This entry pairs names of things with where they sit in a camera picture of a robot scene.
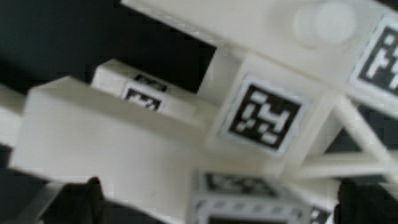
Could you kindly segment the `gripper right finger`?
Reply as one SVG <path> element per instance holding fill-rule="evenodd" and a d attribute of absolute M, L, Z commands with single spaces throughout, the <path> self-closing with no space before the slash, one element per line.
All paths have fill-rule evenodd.
<path fill-rule="evenodd" d="M 342 181 L 335 224 L 398 224 L 398 184 Z"/>

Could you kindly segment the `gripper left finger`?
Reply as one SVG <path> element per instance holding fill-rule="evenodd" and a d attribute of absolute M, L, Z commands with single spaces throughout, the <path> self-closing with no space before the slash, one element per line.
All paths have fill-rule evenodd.
<path fill-rule="evenodd" d="M 102 181 L 51 182 L 11 224 L 107 224 Z"/>

